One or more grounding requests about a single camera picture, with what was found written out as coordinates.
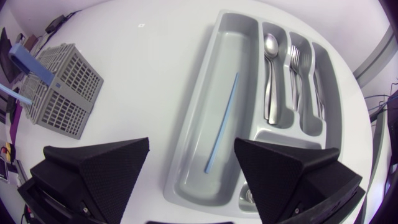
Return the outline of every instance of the cutlery tray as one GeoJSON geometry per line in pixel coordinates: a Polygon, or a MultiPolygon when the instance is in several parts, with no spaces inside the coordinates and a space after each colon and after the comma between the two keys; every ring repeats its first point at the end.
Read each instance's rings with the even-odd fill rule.
{"type": "Polygon", "coordinates": [[[204,212],[258,217],[255,205],[244,199],[248,187],[234,154],[234,139],[309,149],[340,148],[341,127],[338,85],[332,62],[321,45],[296,30],[259,17],[221,11],[183,122],[164,197],[169,202],[204,212]],[[264,119],[266,80],[270,75],[264,61],[264,36],[268,33],[279,43],[274,58],[276,125],[264,119]],[[302,116],[293,109],[292,102],[289,70],[292,44],[303,55],[299,61],[302,116]],[[325,93],[325,120],[318,117],[315,64],[320,74],[320,89],[325,93]],[[206,174],[236,73],[239,79],[228,121],[212,170],[206,174]]]}

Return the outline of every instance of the white table surface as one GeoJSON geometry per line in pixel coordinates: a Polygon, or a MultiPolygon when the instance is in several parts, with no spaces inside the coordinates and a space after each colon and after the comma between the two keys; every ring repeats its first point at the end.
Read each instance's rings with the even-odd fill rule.
{"type": "MultiPolygon", "coordinates": [[[[172,204],[163,188],[213,24],[221,9],[263,17],[312,37],[330,54],[343,96],[340,160],[363,177],[372,163],[371,126],[361,90],[338,52],[315,30],[290,14],[250,0],[110,1],[74,15],[47,46],[76,43],[104,78],[80,140],[33,125],[22,112],[17,159],[29,169],[44,159],[44,146],[77,147],[149,137],[150,152],[122,223],[260,223],[172,204]]],[[[353,223],[362,201],[345,220],[353,223]]]]}

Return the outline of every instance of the dishwasher cutlery basket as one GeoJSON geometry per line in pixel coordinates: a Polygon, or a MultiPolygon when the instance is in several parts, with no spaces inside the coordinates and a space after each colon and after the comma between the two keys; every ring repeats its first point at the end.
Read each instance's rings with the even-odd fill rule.
{"type": "Polygon", "coordinates": [[[30,72],[20,94],[32,100],[21,103],[33,122],[71,138],[80,139],[103,79],[83,58],[75,44],[44,50],[37,60],[54,74],[51,85],[30,72]]]}

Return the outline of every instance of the spoon head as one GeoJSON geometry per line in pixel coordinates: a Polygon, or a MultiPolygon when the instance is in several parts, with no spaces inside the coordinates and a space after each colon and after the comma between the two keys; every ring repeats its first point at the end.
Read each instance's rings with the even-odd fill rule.
{"type": "Polygon", "coordinates": [[[278,41],[272,34],[267,34],[264,38],[264,53],[267,57],[274,58],[278,55],[278,41]]]}

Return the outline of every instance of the blue plastic stick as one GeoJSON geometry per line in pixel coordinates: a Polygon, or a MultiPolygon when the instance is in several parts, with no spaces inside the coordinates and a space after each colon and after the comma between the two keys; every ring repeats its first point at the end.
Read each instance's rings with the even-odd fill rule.
{"type": "Polygon", "coordinates": [[[4,85],[0,84],[0,90],[5,91],[8,95],[11,95],[12,97],[14,97],[15,99],[18,99],[19,101],[26,103],[28,105],[32,105],[32,100],[21,96],[20,94],[8,89],[7,87],[5,87],[4,85]]]}
{"type": "Polygon", "coordinates": [[[235,76],[234,86],[232,87],[232,91],[231,91],[231,94],[229,96],[229,100],[228,100],[228,104],[226,106],[223,122],[221,123],[221,127],[220,127],[220,130],[218,131],[216,142],[214,144],[213,150],[211,152],[210,159],[209,159],[209,161],[207,163],[207,166],[206,166],[206,169],[205,169],[205,173],[207,173],[207,174],[210,172],[211,167],[213,166],[214,159],[216,159],[218,146],[220,145],[221,138],[222,138],[222,136],[224,134],[224,130],[225,130],[226,122],[228,120],[229,112],[231,111],[231,105],[232,105],[232,102],[233,102],[236,85],[238,84],[238,77],[239,77],[239,73],[237,73],[236,76],[235,76]]]}

